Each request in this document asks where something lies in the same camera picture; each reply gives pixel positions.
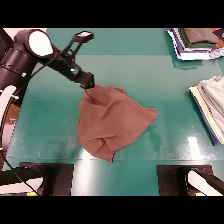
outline orange cloth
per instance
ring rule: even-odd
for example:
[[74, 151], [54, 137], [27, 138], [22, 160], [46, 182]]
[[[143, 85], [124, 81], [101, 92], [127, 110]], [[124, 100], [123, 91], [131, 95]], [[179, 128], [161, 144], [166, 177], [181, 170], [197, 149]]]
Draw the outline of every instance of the orange cloth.
[[156, 108], [143, 108], [125, 90], [110, 86], [86, 90], [79, 111], [80, 143], [91, 155], [108, 162], [113, 161], [116, 151], [136, 141], [157, 117]]
[[[219, 30], [219, 29], [221, 29], [221, 28], [212, 28], [213, 31], [216, 31], [216, 30]], [[219, 43], [216, 44], [216, 48], [213, 48], [213, 50], [224, 47], [224, 41], [221, 40], [220, 38], [218, 38], [218, 39], [219, 39]]]

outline pile of clothes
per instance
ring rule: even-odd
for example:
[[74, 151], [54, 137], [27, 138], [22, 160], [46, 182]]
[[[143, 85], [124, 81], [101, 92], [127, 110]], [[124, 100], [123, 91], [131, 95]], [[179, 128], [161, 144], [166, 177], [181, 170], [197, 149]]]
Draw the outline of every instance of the pile of clothes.
[[224, 56], [224, 41], [213, 32], [221, 28], [168, 28], [177, 58], [210, 60]]
[[224, 77], [212, 77], [190, 88], [214, 145], [224, 144]]

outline beige folded cloth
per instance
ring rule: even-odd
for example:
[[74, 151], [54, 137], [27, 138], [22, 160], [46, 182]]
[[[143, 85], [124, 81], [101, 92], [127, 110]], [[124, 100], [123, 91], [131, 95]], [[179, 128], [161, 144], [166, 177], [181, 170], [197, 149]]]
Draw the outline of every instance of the beige folded cloth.
[[184, 28], [190, 43], [208, 42], [218, 44], [219, 39], [212, 28]]
[[125, 90], [110, 86], [86, 90], [79, 110], [80, 143], [91, 155], [109, 162], [117, 150], [136, 141], [157, 117], [156, 108], [143, 108]]

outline teal tabletop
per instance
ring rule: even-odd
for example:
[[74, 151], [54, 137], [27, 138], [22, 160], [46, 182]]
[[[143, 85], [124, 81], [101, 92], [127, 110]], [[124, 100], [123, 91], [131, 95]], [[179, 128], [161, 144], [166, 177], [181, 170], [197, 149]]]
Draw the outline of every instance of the teal tabletop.
[[159, 195], [158, 164], [211, 164], [224, 180], [224, 146], [213, 146], [189, 92], [200, 80], [223, 76], [224, 59], [178, 60], [164, 28], [49, 28], [48, 34], [63, 49], [83, 30], [95, 37], [76, 57], [82, 69], [97, 84], [124, 88], [143, 107], [158, 108], [158, 118], [113, 163], [92, 157], [76, 134], [83, 90], [45, 68], [28, 86], [9, 161], [74, 163], [72, 195]]

